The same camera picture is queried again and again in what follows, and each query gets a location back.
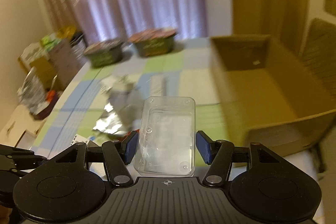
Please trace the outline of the brown cardboard box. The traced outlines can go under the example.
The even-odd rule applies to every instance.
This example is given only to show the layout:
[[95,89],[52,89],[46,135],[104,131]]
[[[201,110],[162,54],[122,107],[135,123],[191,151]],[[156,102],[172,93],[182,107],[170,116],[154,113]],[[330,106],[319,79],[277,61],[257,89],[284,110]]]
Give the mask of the brown cardboard box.
[[325,137],[335,119],[331,96],[275,38],[217,36],[210,47],[211,72],[234,145],[258,142],[288,156]]

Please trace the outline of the white blue medicine box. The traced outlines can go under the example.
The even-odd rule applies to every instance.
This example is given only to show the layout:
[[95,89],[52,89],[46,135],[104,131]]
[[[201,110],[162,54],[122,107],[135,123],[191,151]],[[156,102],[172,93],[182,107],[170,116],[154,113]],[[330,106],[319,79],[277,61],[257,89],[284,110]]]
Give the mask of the white blue medicine box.
[[76,143],[85,143],[87,147],[97,147],[98,145],[93,142],[91,139],[87,139],[85,137],[82,137],[81,135],[76,134],[74,138],[72,139],[72,142],[70,145],[74,145]]

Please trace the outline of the right instant noodle bowl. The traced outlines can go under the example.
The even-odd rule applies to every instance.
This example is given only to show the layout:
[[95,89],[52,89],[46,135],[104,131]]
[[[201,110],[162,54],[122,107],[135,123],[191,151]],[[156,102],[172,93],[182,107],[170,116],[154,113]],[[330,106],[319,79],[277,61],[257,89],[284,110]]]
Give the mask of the right instant noodle bowl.
[[141,57],[150,57],[170,53],[175,48],[175,28],[147,29],[129,38]]

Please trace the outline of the instant noodle bowl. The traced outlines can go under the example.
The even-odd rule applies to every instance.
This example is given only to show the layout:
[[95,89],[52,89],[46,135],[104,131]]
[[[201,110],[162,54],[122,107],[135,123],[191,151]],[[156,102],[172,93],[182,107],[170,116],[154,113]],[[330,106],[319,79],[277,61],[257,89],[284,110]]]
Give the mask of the instant noodle bowl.
[[112,65],[122,60],[122,45],[121,39],[94,43],[85,49],[83,55],[90,61],[93,68]]
[[175,48],[175,28],[147,29],[129,38],[141,57],[150,57],[170,53]]

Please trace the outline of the checkered tablecloth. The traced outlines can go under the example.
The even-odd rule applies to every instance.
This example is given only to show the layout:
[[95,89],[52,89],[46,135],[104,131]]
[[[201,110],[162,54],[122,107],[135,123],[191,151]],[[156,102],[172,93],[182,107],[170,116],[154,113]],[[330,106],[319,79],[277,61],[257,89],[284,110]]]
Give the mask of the checkered tablecloth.
[[124,61],[99,69],[84,65],[56,102],[38,135],[23,133],[19,148],[52,157],[75,136],[101,144],[109,135],[94,130],[104,109],[114,108],[130,130],[141,125],[143,103],[149,96],[191,97],[195,101],[195,128],[212,139],[228,139],[214,81],[210,73],[207,38],[177,42],[174,52],[147,59],[134,47]]

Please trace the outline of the clear plastic case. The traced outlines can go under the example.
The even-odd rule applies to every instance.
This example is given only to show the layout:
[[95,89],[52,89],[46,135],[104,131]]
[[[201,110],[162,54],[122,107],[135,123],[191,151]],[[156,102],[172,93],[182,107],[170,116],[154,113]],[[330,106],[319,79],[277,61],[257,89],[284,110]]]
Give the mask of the clear plastic case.
[[188,177],[195,164],[195,101],[149,97],[143,107],[135,170],[143,176]]

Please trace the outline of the white remote control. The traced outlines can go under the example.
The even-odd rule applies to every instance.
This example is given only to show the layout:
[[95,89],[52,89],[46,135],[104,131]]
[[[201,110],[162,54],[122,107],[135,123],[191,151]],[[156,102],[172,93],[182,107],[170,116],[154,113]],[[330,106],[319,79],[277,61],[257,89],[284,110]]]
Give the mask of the white remote control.
[[165,97],[166,92],[166,77],[163,74],[153,75],[149,81],[151,97]]

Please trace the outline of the cardboard box in corner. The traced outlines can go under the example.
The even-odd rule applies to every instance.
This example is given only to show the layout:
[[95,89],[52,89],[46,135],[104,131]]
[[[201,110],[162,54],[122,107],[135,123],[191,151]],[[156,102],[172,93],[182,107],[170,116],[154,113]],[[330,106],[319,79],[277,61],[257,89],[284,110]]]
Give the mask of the cardboard box in corner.
[[65,90],[83,66],[67,39],[60,40],[50,51],[41,43],[32,43],[18,57],[18,62],[26,73],[35,68],[45,89],[50,89],[52,80],[56,79],[57,90]]

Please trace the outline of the clear plastic blister packaging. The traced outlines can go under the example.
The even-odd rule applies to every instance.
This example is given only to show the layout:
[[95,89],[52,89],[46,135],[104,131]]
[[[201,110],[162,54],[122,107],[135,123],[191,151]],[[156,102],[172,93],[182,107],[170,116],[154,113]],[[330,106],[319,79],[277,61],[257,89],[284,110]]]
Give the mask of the clear plastic blister packaging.
[[108,76],[100,81],[100,85],[105,92],[129,92],[135,83],[125,76]]

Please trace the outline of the green tissue pack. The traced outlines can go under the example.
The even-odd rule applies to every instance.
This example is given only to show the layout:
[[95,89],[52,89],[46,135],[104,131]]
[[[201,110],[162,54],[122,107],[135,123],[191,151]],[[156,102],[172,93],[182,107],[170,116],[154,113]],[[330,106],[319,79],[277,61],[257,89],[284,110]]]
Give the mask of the green tissue pack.
[[52,34],[49,34],[49,35],[43,37],[40,40],[40,44],[46,51],[49,52],[55,46],[57,46],[61,41],[62,41],[62,39],[58,37],[57,33],[52,33]]

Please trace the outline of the silver foil bag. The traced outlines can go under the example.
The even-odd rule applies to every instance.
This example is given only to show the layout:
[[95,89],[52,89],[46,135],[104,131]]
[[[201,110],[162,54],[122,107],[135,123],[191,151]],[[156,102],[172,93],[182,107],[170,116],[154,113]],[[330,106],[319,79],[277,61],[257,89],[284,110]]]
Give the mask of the silver foil bag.
[[110,136],[125,136],[141,120],[144,99],[138,88],[108,92],[107,103],[92,130]]

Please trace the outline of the quilted brown chair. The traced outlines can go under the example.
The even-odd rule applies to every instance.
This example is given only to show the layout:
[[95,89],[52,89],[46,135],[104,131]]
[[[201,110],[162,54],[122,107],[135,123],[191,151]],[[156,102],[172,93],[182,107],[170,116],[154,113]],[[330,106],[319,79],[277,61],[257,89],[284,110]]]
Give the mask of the quilted brown chair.
[[304,77],[299,82],[302,144],[313,153],[318,173],[324,173],[321,142],[335,128],[335,24],[311,21],[299,64]]

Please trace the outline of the dark wooden tray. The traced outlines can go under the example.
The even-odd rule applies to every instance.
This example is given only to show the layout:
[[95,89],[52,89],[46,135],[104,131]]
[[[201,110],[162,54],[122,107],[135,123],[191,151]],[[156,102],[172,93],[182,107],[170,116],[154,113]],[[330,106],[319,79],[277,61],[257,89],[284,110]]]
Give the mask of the dark wooden tray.
[[47,103],[46,107],[44,107],[40,112],[38,112],[38,114],[31,113],[30,115],[33,117],[35,121],[44,120],[51,114],[58,100],[59,100],[59,96],[57,93],[55,93],[51,101]]

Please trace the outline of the left instant noodle bowl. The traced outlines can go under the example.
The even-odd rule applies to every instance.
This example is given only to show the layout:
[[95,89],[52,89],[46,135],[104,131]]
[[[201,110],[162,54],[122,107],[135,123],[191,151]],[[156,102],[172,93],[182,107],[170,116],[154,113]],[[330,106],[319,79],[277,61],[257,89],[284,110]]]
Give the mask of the left instant noodle bowl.
[[94,43],[85,49],[83,55],[90,61],[93,68],[112,65],[122,60],[122,45],[121,39]]

